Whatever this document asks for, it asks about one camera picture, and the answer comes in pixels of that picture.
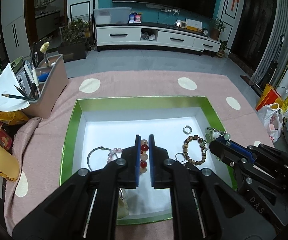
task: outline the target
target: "pink blanket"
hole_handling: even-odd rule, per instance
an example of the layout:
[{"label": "pink blanket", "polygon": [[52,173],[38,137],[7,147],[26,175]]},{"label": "pink blanket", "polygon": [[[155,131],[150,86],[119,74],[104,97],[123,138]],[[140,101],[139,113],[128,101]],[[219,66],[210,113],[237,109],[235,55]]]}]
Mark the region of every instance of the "pink blanket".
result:
[{"label": "pink blanket", "polygon": [[[86,90],[98,88],[95,92],[79,91],[82,82],[90,78],[100,81],[99,88],[99,82],[93,80]],[[13,155],[22,164],[22,175],[20,182],[7,182],[4,215],[8,232],[11,234],[14,226],[59,186],[62,146],[77,98],[153,95],[207,96],[232,140],[245,147],[256,141],[273,146],[253,108],[226,76],[114,71],[73,78],[58,98],[50,118],[29,120],[15,137]],[[117,226],[116,239],[173,239],[172,221]]]}]

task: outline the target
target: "drawer handle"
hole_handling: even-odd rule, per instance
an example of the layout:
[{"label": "drawer handle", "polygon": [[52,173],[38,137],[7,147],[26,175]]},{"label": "drawer handle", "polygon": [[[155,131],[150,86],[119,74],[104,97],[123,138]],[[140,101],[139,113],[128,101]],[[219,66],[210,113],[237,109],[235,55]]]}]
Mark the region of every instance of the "drawer handle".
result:
[{"label": "drawer handle", "polygon": [[203,44],[205,47],[210,47],[210,48],[213,48],[214,46],[210,46],[210,45],[207,45],[207,44]]},{"label": "drawer handle", "polygon": [[174,40],[174,41],[181,41],[183,42],[184,40],[181,40],[181,39],[175,39],[175,38],[169,38],[170,40]]},{"label": "drawer handle", "polygon": [[116,36],[123,36],[123,37],[126,37],[127,34],[110,34],[109,36],[111,36],[111,37],[116,37]]}]

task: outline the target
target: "potted plant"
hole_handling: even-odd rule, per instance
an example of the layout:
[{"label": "potted plant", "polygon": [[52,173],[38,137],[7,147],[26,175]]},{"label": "potted plant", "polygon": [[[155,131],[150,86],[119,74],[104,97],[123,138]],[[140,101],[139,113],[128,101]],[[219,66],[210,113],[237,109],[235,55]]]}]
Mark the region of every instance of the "potted plant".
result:
[{"label": "potted plant", "polygon": [[216,53],[217,57],[220,57],[220,58],[224,57],[226,54],[225,49],[228,49],[228,51],[231,51],[231,49],[227,47],[227,43],[228,43],[228,41],[222,41],[221,40],[221,45],[219,46],[219,51]]},{"label": "potted plant", "polygon": [[65,40],[57,51],[63,54],[64,62],[84,59],[87,53],[87,38],[84,30],[90,23],[81,19],[72,20],[62,31]]},{"label": "potted plant", "polygon": [[209,34],[210,38],[218,41],[220,33],[225,31],[226,25],[224,24],[223,21],[221,21],[220,19],[216,17],[211,20],[210,26],[212,28]]}]

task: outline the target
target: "polka dot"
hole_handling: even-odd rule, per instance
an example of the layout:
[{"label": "polka dot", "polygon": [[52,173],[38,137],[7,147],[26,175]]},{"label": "polka dot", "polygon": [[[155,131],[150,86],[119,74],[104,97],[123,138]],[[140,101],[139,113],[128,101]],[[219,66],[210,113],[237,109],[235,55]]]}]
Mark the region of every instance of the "polka dot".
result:
[{"label": "polka dot", "polygon": [[15,195],[17,195],[18,197],[24,197],[27,194],[28,189],[29,189],[29,185],[27,183],[27,178],[26,178],[24,171],[22,171],[20,180],[15,189]]},{"label": "polka dot", "polygon": [[84,80],[82,82],[82,84],[80,85],[79,90],[81,92],[90,94],[90,93],[95,92],[97,89],[99,89],[100,85],[101,85],[101,82],[98,79],[89,78],[89,79],[86,79],[86,80]]},{"label": "polka dot", "polygon": [[231,108],[234,108],[235,110],[240,110],[240,104],[235,98],[227,97],[226,102],[229,104]]},{"label": "polka dot", "polygon": [[254,146],[256,146],[256,147],[258,147],[259,144],[261,144],[260,141],[255,141],[255,142],[254,142]]},{"label": "polka dot", "polygon": [[182,88],[185,88],[185,89],[188,89],[188,90],[195,90],[197,88],[196,83],[193,80],[191,80],[189,78],[186,78],[186,77],[179,78],[178,79],[178,84]]}]

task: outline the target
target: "black planter box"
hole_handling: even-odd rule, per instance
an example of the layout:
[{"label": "black planter box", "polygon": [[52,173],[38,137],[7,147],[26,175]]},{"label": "black planter box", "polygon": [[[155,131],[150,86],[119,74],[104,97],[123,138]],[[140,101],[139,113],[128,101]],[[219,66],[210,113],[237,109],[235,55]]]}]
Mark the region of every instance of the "black planter box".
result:
[{"label": "black planter box", "polygon": [[63,54],[64,62],[86,58],[86,40],[87,38],[81,38],[73,42],[62,42],[57,51]]}]

